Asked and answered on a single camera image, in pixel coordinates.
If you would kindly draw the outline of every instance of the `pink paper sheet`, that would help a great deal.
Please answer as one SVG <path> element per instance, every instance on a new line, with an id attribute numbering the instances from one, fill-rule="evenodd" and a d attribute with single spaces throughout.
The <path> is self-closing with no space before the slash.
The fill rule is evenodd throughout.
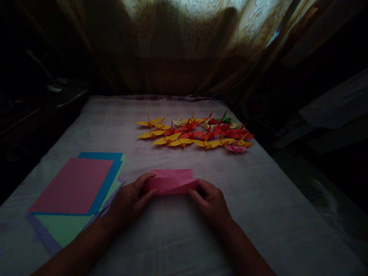
<path id="1" fill-rule="evenodd" d="M 191 169 L 185 170 L 151 170 L 154 178 L 146 181 L 146 191 L 158 189 L 158 195 L 186 194 L 188 189 L 196 189 L 198 180 L 193 179 Z"/>
<path id="2" fill-rule="evenodd" d="M 87 214 L 113 162 L 71 158 L 28 212 Z"/>

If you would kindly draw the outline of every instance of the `white tablecloth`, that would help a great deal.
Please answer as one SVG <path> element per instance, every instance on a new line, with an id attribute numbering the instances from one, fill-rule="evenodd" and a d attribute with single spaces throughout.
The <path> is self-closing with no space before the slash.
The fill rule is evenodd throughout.
<path id="1" fill-rule="evenodd" d="M 92 98 L 79 118 L 0 208 L 0 275 L 27 275 L 49 259 L 25 212 L 71 157 L 82 151 L 124 152 L 127 183 L 150 169 L 192 169 L 219 187 L 233 218 L 278 275 L 363 275 L 367 271 L 254 141 L 245 154 L 139 140 L 136 121 L 183 113 L 220 117 L 222 102 Z M 231 275 L 221 244 L 185 195 L 157 197 L 119 236 L 91 275 Z"/>

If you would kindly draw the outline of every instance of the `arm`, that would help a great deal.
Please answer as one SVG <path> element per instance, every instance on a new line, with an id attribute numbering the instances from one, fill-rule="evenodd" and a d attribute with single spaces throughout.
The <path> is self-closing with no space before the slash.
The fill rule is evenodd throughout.
<path id="1" fill-rule="evenodd" d="M 101 257 L 115 237 L 130 225 L 152 200 L 157 190 L 142 198 L 139 194 L 148 178 L 146 173 L 129 185 L 120 188 L 109 211 L 80 233 L 69 245 L 52 257 L 33 276 L 84 275 Z"/>
<path id="2" fill-rule="evenodd" d="M 229 250 L 239 275 L 275 276 L 240 226 L 232 219 L 221 190 L 201 179 L 199 185 L 205 193 L 204 198 L 195 190 L 189 190 L 189 194 Z"/>

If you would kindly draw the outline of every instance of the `finger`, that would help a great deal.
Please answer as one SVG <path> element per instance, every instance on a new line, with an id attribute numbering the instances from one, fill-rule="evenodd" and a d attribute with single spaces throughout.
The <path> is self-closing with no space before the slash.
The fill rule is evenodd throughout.
<path id="1" fill-rule="evenodd" d="M 140 191 L 143 188 L 143 186 L 145 185 L 146 180 L 149 179 L 149 178 L 155 177 L 155 176 L 156 176 L 156 173 L 155 172 L 152 172 L 152 173 L 151 172 L 147 172 L 145 174 L 142 174 L 134 182 L 134 187 L 137 190 Z"/>
<path id="2" fill-rule="evenodd" d="M 192 200 L 197 204 L 197 205 L 206 205 L 207 201 L 205 201 L 196 190 L 193 189 L 189 189 L 188 190 L 189 195 L 191 196 Z"/>
<path id="3" fill-rule="evenodd" d="M 145 208 L 154 198 L 154 196 L 157 194 L 158 190 L 153 189 L 150 190 L 147 194 L 145 194 L 136 204 L 135 207 L 137 210 L 142 210 Z"/>
<path id="4" fill-rule="evenodd" d="M 206 180 L 199 179 L 199 186 L 206 192 L 207 195 L 211 195 L 216 191 L 216 186 Z"/>

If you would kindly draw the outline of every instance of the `forearm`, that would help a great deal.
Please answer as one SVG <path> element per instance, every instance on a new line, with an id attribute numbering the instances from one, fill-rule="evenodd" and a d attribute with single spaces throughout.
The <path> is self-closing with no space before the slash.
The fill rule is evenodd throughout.
<path id="1" fill-rule="evenodd" d="M 235 221 L 231 221 L 219 233 L 239 275 L 276 275 Z"/>
<path id="2" fill-rule="evenodd" d="M 118 233 L 119 229 L 107 213 L 32 275 L 84 275 L 107 250 Z"/>

